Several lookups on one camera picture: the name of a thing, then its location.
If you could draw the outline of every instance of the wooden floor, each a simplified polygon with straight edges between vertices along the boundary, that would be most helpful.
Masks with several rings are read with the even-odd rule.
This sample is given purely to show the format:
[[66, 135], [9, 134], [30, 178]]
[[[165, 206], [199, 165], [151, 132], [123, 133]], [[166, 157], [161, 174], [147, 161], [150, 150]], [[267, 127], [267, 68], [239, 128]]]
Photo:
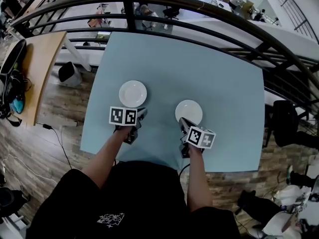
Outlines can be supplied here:
[[[45, 97], [40, 114], [44, 116], [63, 116], [79, 122], [77, 127], [58, 128], [59, 138], [73, 167], [82, 169], [92, 158], [92, 154], [80, 150], [80, 141], [85, 112], [94, 81], [95, 74], [84, 72], [83, 83], [79, 88], [60, 86], [54, 76], [49, 79], [45, 89]], [[8, 156], [9, 154], [22, 160], [37, 175], [34, 175], [23, 163]], [[285, 186], [286, 168], [293, 164], [298, 172], [304, 172], [310, 155], [316, 154], [312, 149], [291, 145], [279, 148], [271, 138], [269, 146], [263, 149], [259, 170], [240, 173], [207, 173], [207, 181], [213, 196], [215, 207], [235, 211], [236, 202], [242, 190], [256, 190], [257, 196], [271, 198], [273, 192]], [[23, 125], [14, 128], [7, 121], [0, 121], [0, 158], [7, 159], [5, 164], [6, 186], [11, 189], [23, 188], [31, 194], [31, 201], [19, 211], [25, 220], [32, 218], [41, 203], [50, 195], [56, 182], [69, 170], [67, 160], [53, 130], [41, 125], [25, 128]], [[184, 172], [181, 183], [187, 191], [188, 173]], [[244, 212], [237, 220], [247, 228], [255, 224]], [[245, 229], [239, 225], [241, 233]]]

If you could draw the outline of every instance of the black and white marker cube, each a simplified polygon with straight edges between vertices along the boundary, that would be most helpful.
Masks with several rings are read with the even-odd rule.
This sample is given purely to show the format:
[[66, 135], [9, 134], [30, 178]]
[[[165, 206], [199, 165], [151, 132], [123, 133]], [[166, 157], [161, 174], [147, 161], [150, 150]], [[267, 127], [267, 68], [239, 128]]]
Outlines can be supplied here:
[[186, 142], [200, 149], [211, 149], [216, 134], [204, 127], [191, 126], [187, 135]]
[[137, 109], [111, 106], [109, 123], [114, 125], [136, 125], [137, 113]]

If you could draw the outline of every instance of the black chair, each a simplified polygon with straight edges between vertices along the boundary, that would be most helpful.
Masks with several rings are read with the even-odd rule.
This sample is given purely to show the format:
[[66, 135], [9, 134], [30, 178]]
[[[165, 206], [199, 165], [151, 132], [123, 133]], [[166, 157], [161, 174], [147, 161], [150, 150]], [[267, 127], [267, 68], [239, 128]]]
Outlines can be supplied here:
[[306, 111], [300, 115], [296, 112], [296, 107], [289, 101], [275, 101], [273, 106], [273, 116], [268, 122], [267, 147], [271, 133], [274, 132], [275, 142], [279, 147], [289, 144], [304, 145], [310, 148], [319, 149], [319, 138], [298, 131], [300, 119], [303, 117], [309, 119], [309, 113]]
[[166, 9], [163, 10], [163, 13], [164, 13], [164, 17], [166, 18], [170, 18], [170, 19], [176, 18], [178, 20], [176, 16], [179, 15], [179, 8], [177, 7], [167, 8], [166, 6]]

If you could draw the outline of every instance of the white plate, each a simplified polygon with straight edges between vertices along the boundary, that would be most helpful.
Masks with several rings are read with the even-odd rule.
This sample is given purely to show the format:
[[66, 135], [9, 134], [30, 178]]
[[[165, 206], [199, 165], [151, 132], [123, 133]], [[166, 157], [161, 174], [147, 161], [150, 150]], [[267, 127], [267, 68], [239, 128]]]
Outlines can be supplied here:
[[135, 108], [142, 105], [146, 99], [147, 91], [142, 82], [125, 82], [119, 91], [119, 98], [123, 105], [129, 108]]
[[181, 117], [184, 117], [198, 125], [203, 118], [203, 110], [195, 101], [184, 100], [176, 107], [175, 117], [177, 121], [179, 121]]

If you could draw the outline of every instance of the light blue table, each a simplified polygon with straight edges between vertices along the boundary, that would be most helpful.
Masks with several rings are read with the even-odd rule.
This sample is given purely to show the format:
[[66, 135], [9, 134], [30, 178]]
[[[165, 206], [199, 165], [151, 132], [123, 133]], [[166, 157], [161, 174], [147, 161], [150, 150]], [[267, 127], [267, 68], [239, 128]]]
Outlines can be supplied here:
[[203, 109], [200, 125], [216, 133], [204, 151], [207, 172], [257, 170], [264, 132], [262, 70], [243, 60], [169, 38], [112, 33], [93, 84], [81, 150], [96, 154], [113, 133], [110, 106], [122, 106], [118, 93], [129, 80], [145, 84], [138, 139], [123, 144], [121, 161], [144, 160], [181, 169], [189, 160], [179, 152], [181, 132], [175, 119], [179, 102], [191, 99]]

